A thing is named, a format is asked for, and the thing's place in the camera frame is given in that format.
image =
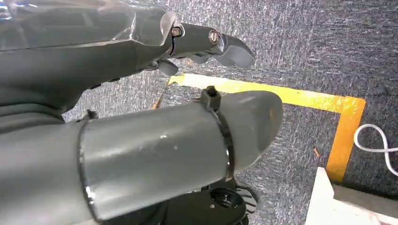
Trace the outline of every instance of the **yellow floor tape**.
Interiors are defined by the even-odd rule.
[[[218,91],[225,93],[266,90],[276,93],[287,104],[340,113],[340,120],[336,129],[326,171],[331,180],[343,180],[345,168],[351,154],[354,133],[358,128],[362,112],[365,108],[366,102],[364,99],[196,74],[172,76],[169,84],[174,82],[180,86],[201,89],[213,85]]]

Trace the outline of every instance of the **screw head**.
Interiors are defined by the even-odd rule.
[[[210,32],[209,32],[209,40],[210,40],[210,42],[212,43],[212,44],[216,44],[217,42],[218,42],[218,38],[219,38],[220,36],[219,36],[219,34],[218,34],[218,32],[217,31],[215,31],[215,30],[211,30]]]
[[[182,30],[179,27],[175,27],[171,30],[171,36],[180,37],[183,34]]]

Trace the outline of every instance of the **black clamp band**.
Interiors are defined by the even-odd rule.
[[[225,176],[226,181],[233,178],[234,168],[235,168],[235,150],[234,143],[232,141],[232,135],[230,128],[225,117],[219,111],[221,105],[221,95],[215,89],[214,86],[208,86],[206,89],[202,90],[199,102],[208,110],[212,115],[214,115],[217,125],[220,129],[221,135],[224,138],[224,144],[226,147],[227,154],[227,175]]]

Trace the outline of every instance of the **plastic wrap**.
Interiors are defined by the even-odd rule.
[[[160,46],[175,17],[139,0],[0,0],[0,51],[126,40]]]

